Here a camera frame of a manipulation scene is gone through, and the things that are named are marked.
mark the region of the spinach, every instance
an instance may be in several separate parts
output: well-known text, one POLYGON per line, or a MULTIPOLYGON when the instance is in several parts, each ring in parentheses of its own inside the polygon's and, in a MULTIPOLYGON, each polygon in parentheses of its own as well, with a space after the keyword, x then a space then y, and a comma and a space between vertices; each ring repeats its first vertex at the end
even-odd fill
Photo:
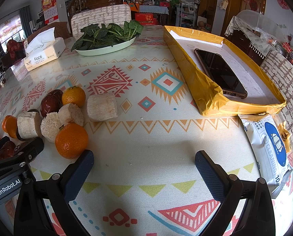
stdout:
POLYGON ((123 28, 115 23, 105 24, 91 24, 81 29, 84 33, 72 46, 72 50, 93 50, 129 41, 134 37, 138 37, 143 26, 136 20, 130 22, 125 21, 123 28))

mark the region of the cleaning wipes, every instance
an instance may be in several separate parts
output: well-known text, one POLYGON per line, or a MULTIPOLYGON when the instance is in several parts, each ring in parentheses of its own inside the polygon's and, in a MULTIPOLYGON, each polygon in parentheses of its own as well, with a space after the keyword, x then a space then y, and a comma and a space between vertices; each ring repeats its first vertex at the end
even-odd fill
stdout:
POLYGON ((269 114, 238 116, 255 153, 260 174, 268 184, 271 198, 276 198, 292 172, 278 128, 269 114))

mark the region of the checkered tablecloth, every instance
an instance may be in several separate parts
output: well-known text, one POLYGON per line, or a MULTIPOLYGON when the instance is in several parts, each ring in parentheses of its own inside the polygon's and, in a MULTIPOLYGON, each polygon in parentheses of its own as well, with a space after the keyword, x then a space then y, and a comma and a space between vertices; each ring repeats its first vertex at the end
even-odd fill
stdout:
POLYGON ((155 5, 140 5, 139 12, 151 12, 151 13, 160 13, 160 14, 168 14, 168 8, 163 6, 155 6, 155 5))

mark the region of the smartphone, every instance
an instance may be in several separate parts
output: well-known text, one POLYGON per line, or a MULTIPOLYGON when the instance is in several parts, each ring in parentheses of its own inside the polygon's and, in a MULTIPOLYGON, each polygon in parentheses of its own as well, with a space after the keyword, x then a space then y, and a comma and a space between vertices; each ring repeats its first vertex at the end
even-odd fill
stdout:
POLYGON ((223 90, 223 94, 246 98, 248 93, 225 60, 216 53, 194 50, 205 74, 216 82, 223 90))

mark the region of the orange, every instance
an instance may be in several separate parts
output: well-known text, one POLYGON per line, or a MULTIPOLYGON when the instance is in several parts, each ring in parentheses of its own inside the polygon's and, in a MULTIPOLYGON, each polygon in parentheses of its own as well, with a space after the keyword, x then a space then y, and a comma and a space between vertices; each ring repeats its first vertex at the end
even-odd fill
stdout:
POLYGON ((73 86, 62 94, 62 104, 72 103, 81 108, 85 103, 85 98, 84 90, 78 86, 73 86))
POLYGON ((58 153, 66 159, 75 159, 80 156, 88 143, 89 136, 86 130, 76 123, 64 126, 55 140, 58 153))
POLYGON ((16 138, 17 119, 14 116, 6 116, 6 118, 4 118, 4 121, 4 125, 2 123, 2 128, 5 127, 5 132, 8 133, 11 138, 16 138))
POLYGON ((5 133, 7 133, 7 130, 6 130, 6 128, 5 128, 5 123, 6 123, 6 121, 7 121, 7 118, 9 118, 9 117, 11 117, 11 115, 7 115, 7 116, 4 118, 3 122, 2 122, 2 129, 3 129, 3 131, 4 131, 5 133))

